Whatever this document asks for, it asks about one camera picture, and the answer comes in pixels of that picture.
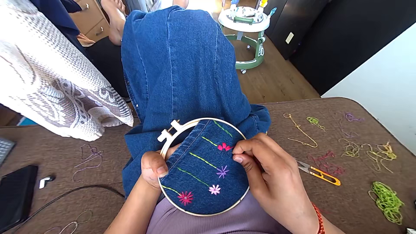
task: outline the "black phone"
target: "black phone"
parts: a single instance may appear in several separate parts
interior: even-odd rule
[[[0,181],[0,233],[25,221],[30,213],[38,166],[29,165]]]

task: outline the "brown tablecloth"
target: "brown tablecloth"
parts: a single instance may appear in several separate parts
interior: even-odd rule
[[[360,233],[405,233],[406,227],[416,228],[416,157],[400,144],[377,120],[362,106],[344,98],[325,98],[281,103],[264,104],[270,112],[272,125],[268,135],[278,142],[287,152],[298,160],[314,165],[306,156],[319,157],[328,152],[335,153],[327,162],[345,169],[337,176],[342,185],[335,186],[310,174],[301,172],[301,176],[310,199],[322,210],[333,224],[347,234]],[[338,139],[345,138],[339,128],[342,113],[351,112],[361,122],[341,124],[346,132],[356,132],[357,137],[349,139],[359,145],[364,143],[385,144],[390,142],[397,159],[385,165],[394,173],[382,169],[380,173],[372,171],[371,162],[365,151],[359,158],[341,156],[344,143]],[[290,113],[300,128],[313,138],[317,148],[288,140],[297,139],[305,143],[312,142],[304,136],[284,113]],[[311,125],[306,117],[319,119],[325,127],[324,132]],[[57,136],[41,126],[3,127],[0,137],[17,142],[17,145],[0,167],[0,175],[5,175],[29,164],[38,164],[38,180],[55,174],[56,180],[43,189],[35,188],[32,212],[38,210],[48,201],[70,189],[93,184],[106,184],[122,193],[121,170],[130,158],[123,135],[131,128],[122,125],[106,128],[102,138],[94,142]],[[77,174],[80,182],[73,182],[72,175],[77,171],[74,166],[82,162],[80,146],[91,144],[103,150],[103,161],[98,168],[86,169]],[[397,191],[398,197],[405,203],[401,208],[403,225],[387,221],[368,191],[373,181],[381,181]],[[74,192],[53,203],[30,220],[19,233],[44,233],[52,227],[64,227],[74,221],[84,210],[91,209],[93,217],[87,223],[80,224],[75,233],[103,233],[111,223],[124,200],[119,196],[99,188],[90,188]]]

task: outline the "drawer handle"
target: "drawer handle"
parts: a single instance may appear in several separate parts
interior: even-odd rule
[[[86,10],[88,10],[89,9],[89,5],[88,5],[88,3],[86,3],[85,4],[85,7],[84,8],[82,8],[82,10],[81,11],[86,11]]]
[[[100,32],[97,32],[95,35],[98,36],[98,35],[102,34],[103,32],[104,32],[104,28],[101,27],[101,31]]]

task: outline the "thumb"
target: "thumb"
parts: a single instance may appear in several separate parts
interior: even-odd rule
[[[157,177],[164,177],[168,174],[168,166],[159,153],[154,151],[146,152],[141,160],[142,164],[150,167]]]
[[[247,173],[250,191],[255,198],[269,194],[259,166],[254,159],[247,154],[235,154],[233,160],[240,163]]]

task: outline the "red bracelet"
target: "red bracelet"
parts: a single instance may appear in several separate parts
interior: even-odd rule
[[[319,212],[319,209],[318,207],[315,206],[315,204],[312,203],[312,206],[315,209],[316,214],[318,215],[318,222],[319,222],[318,234],[325,234],[324,222],[322,220],[321,212]]]

